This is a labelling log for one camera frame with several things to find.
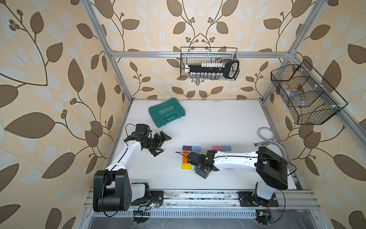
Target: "colored block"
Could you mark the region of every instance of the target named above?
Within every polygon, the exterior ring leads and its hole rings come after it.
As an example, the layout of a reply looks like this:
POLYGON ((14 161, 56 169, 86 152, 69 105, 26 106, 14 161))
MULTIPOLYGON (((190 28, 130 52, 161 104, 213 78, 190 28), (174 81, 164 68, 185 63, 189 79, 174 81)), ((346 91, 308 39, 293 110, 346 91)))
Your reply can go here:
POLYGON ((219 146, 219 145, 214 145, 214 146, 212 147, 212 149, 213 149, 213 150, 218 150, 218 151, 222 151, 222 150, 223 150, 222 146, 219 146))
POLYGON ((191 151, 201 151, 201 147, 200 146, 192 146, 191 151))
POLYGON ((231 146, 229 145, 223 145, 223 151, 231 151, 231 146))
POLYGON ((183 150, 191 151, 191 150, 192 150, 192 147, 191 147, 191 146, 189 146, 189 145, 184 145, 184 146, 183 146, 183 150))
POLYGON ((187 152, 185 152, 185 153, 183 153, 183 161, 182 161, 182 163, 183 164, 187 164, 187 161, 188 161, 188 159, 187 159, 187 157, 188 157, 188 153, 187 152))
POLYGON ((191 164, 182 164, 182 169, 192 169, 191 164))

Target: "leaf wallpaper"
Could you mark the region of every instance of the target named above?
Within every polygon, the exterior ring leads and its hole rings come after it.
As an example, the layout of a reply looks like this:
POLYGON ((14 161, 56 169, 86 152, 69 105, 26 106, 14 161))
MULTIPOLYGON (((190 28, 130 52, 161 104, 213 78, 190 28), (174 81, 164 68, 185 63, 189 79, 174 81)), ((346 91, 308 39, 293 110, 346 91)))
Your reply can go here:
POLYGON ((114 50, 226 46, 239 51, 287 51, 315 0, 91 2, 114 50))
MULTIPOLYGON (((329 82, 319 78, 328 90, 336 88, 348 101, 345 109, 364 128, 365 47, 366 2, 329 0, 297 52, 329 82)), ((305 189, 314 190, 329 225, 366 228, 365 149, 336 116, 320 126, 295 125, 278 92, 266 105, 305 189)))
POLYGON ((0 0, 0 11, 0 228, 71 229, 124 92, 79 1, 0 0))
POLYGON ((174 59, 119 58, 118 64, 134 98, 261 98, 270 84, 270 72, 280 66, 280 61, 275 58, 256 58, 249 64, 242 60, 239 59, 240 73, 235 81, 194 80, 180 76, 179 62, 174 59))

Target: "cyan block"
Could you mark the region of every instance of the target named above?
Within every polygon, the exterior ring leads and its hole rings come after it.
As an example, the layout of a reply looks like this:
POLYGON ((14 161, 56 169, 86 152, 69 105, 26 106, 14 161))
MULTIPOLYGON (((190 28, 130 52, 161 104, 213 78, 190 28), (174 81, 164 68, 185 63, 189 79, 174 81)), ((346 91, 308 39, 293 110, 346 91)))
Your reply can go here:
POLYGON ((200 146, 192 146, 192 151, 201 151, 201 147, 200 146))
POLYGON ((231 151, 231 146, 229 145, 223 145, 223 151, 231 151))

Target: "pink block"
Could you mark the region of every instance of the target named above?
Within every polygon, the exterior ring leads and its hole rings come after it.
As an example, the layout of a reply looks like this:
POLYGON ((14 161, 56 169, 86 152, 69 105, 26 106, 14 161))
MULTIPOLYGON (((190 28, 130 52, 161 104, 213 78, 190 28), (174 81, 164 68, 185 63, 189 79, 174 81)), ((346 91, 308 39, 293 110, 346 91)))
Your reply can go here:
POLYGON ((222 146, 219 146, 219 145, 214 145, 212 147, 213 150, 218 150, 218 151, 222 151, 223 150, 223 147, 222 146))

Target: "flexible metal hose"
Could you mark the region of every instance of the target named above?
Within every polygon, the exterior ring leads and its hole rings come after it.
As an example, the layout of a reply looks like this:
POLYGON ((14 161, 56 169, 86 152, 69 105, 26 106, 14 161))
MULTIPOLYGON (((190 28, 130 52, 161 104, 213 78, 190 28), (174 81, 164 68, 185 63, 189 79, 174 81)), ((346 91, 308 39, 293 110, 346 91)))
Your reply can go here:
POLYGON ((280 143, 284 143, 283 141, 280 142, 276 142, 275 140, 275 133, 271 128, 268 127, 261 127, 258 129, 258 136, 260 136, 260 138, 262 138, 265 141, 259 142, 259 143, 254 143, 254 146, 259 146, 259 145, 264 145, 264 146, 268 146, 271 143, 277 144, 281 149, 282 149, 282 157, 286 160, 286 153, 285 153, 285 149, 282 147, 282 145, 280 143), (273 134, 273 138, 272 139, 266 139, 265 137, 263 137, 261 135, 261 130, 266 129, 272 132, 273 134))

